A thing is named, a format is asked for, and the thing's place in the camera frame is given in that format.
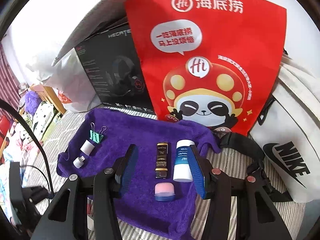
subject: black lipstick tube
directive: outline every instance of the black lipstick tube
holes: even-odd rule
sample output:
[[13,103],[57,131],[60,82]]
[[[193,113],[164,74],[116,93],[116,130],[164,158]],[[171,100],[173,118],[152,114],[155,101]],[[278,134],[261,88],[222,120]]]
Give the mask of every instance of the black lipstick tube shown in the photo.
[[157,144],[156,179],[167,178],[168,148],[169,144],[167,142],[160,142]]

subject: white nike bag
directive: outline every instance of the white nike bag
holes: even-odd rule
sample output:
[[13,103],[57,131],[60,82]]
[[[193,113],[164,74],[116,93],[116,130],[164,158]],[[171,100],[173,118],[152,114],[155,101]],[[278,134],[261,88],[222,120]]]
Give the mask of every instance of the white nike bag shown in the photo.
[[320,80],[283,57],[273,102],[250,135],[281,176],[292,199],[320,199]]

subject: black strap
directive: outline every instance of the black strap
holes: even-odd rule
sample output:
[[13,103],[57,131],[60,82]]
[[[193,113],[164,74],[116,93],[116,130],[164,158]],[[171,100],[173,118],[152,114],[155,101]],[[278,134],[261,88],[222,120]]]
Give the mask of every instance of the black strap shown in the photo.
[[273,202],[292,201],[292,198],[287,191],[281,193],[271,185],[270,179],[264,171],[263,159],[265,154],[254,140],[239,133],[229,132],[221,138],[220,148],[231,148],[253,159],[253,163],[247,167],[247,174],[250,175],[257,169],[261,170],[261,177],[265,182],[263,188]]
[[272,105],[272,103],[276,101],[275,97],[273,95],[271,95],[268,100],[266,101],[266,103],[264,104],[258,118],[257,118],[257,122],[259,125],[263,125],[264,121],[267,118],[267,114],[269,111],[270,106]]

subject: purple towel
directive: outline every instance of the purple towel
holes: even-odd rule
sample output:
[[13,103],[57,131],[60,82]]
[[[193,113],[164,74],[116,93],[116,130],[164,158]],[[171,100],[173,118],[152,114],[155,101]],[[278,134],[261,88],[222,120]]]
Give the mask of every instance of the purple towel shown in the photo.
[[[108,129],[101,144],[95,144],[95,149],[87,156],[80,148],[90,137],[91,122],[95,123],[97,132],[104,125]],[[130,144],[136,144],[139,158],[129,191],[121,199],[114,200],[117,217],[163,237],[192,239],[190,225],[195,214],[196,200],[194,183],[172,180],[176,143],[182,139],[194,141],[202,156],[206,156],[210,145],[214,152],[220,152],[211,131],[199,123],[185,120],[178,123],[163,122],[96,108],[86,115],[85,121],[69,142],[66,152],[58,156],[57,173],[64,177],[71,174],[78,174],[80,177],[96,175],[106,167],[112,166],[118,157],[124,156]],[[158,142],[171,144],[169,179],[155,179]],[[86,160],[84,165],[77,169],[73,161],[80,156],[84,156]],[[176,200],[155,201],[154,188],[159,182],[174,184]]]

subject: headphone box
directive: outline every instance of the headphone box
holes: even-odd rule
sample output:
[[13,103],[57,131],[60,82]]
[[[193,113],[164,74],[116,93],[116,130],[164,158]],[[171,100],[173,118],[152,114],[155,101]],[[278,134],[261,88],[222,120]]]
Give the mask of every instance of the headphone box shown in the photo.
[[100,30],[75,49],[104,105],[155,114],[128,23]]

